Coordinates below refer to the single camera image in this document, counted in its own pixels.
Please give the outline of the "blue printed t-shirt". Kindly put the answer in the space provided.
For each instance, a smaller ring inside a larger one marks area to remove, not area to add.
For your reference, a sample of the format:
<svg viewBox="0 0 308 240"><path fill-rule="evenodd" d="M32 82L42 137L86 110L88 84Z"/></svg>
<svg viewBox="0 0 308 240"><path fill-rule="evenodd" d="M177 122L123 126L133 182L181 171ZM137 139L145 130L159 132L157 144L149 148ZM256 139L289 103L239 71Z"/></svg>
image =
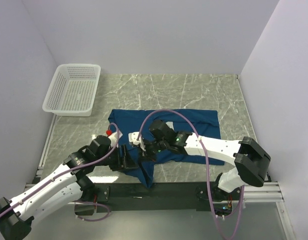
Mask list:
<svg viewBox="0 0 308 240"><path fill-rule="evenodd" d="M186 117L197 130L201 136L211 137L220 139L220 126L218 121L218 113L215 110L198 110L198 109L175 109L181 115ZM138 161L138 149L132 147L128 141L128 134L131 132L139 131L145 118L153 112L152 110L124 110L124 109L113 109L108 117L110 123L115 123L123 136L120 137L119 144L127 145L128 152L134 161ZM149 141L153 141L154 137L149 131L150 125L154 120L162 120L164 122L172 122L173 129L176 132L186 131L193 132L190 125L180 116L167 112L161 111L152 115L145 123L142 129L142 136ZM128 176L136 177L138 180L147 188L151 187L154 179L154 165L165 164L168 161L171 162L186 162L205 164L206 160L203 156L184 156L179 154L173 154L168 150L164 150L156 155L156 161L146 161L142 163L142 167L139 169L126 171L125 174Z"/></svg>

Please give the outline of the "white perforated plastic basket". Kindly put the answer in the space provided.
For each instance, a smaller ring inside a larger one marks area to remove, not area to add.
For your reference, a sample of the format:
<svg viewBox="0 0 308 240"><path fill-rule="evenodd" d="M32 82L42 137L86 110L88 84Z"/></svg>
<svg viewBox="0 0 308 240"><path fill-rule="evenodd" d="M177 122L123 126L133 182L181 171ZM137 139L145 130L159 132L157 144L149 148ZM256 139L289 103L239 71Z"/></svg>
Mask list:
<svg viewBox="0 0 308 240"><path fill-rule="evenodd" d="M63 117L90 116L100 73L97 64L59 65L45 96L43 111Z"/></svg>

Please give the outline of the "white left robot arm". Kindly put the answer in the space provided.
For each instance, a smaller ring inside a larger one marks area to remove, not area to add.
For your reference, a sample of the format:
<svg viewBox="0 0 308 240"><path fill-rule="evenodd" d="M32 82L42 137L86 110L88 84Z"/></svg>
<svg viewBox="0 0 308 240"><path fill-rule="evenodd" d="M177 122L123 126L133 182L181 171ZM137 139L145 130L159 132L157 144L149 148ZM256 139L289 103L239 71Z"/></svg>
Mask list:
<svg viewBox="0 0 308 240"><path fill-rule="evenodd" d="M99 135L71 153L49 176L20 195L0 199L0 233L7 240L24 239L32 224L72 201L96 198L99 190L88 177L96 166L112 171L137 169L126 145L115 136Z"/></svg>

